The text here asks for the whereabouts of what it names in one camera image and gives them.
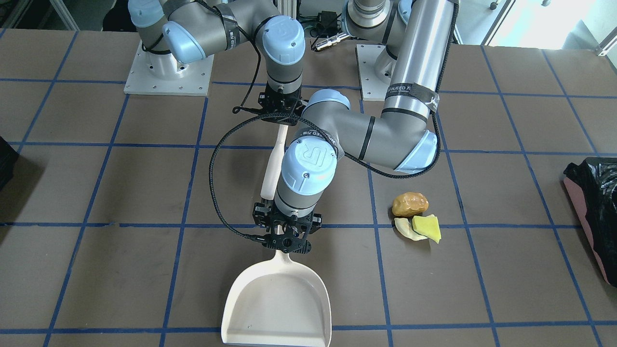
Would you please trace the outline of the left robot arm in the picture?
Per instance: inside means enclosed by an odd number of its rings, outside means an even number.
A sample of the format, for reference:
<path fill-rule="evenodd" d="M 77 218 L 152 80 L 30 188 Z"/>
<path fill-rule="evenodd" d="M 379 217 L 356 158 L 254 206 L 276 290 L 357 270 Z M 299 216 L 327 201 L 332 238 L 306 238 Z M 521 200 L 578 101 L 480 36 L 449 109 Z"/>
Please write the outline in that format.
<path fill-rule="evenodd" d="M 315 207 L 348 158 L 381 176 L 422 175 L 440 153 L 435 116 L 445 64 L 456 33 L 457 0 L 348 0 L 342 32 L 356 39 L 361 106 L 338 89 L 315 91 L 297 116 L 265 114 L 298 124 L 273 149 L 264 201 L 254 222 L 265 234 L 248 239 L 284 253 L 310 251 L 321 226 Z"/>

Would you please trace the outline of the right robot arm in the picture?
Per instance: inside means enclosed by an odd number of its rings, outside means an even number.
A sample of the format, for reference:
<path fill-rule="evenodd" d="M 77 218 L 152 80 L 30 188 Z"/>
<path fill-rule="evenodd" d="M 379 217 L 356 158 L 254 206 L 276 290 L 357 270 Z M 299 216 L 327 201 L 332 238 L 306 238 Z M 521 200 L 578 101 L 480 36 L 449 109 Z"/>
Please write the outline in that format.
<path fill-rule="evenodd" d="M 303 101 L 301 85 L 306 38 L 300 22 L 280 13 L 270 0 L 130 0 L 130 20 L 140 35 L 127 94 L 207 95 L 216 53 L 248 42 L 268 81 L 260 108 L 268 121 L 295 125 Z"/>

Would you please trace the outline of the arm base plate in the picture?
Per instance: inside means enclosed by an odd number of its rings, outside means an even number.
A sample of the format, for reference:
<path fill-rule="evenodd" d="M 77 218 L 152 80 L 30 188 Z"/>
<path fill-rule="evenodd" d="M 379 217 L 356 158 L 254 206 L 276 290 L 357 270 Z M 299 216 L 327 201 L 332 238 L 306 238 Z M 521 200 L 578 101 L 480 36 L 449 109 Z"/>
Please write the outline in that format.
<path fill-rule="evenodd" d="M 364 101 L 384 101 L 396 64 L 383 44 L 357 44 L 359 78 Z"/>
<path fill-rule="evenodd" d="M 182 64 L 171 54 L 147 53 L 137 47 L 124 93 L 159 96 L 207 96 L 213 55 Z"/>

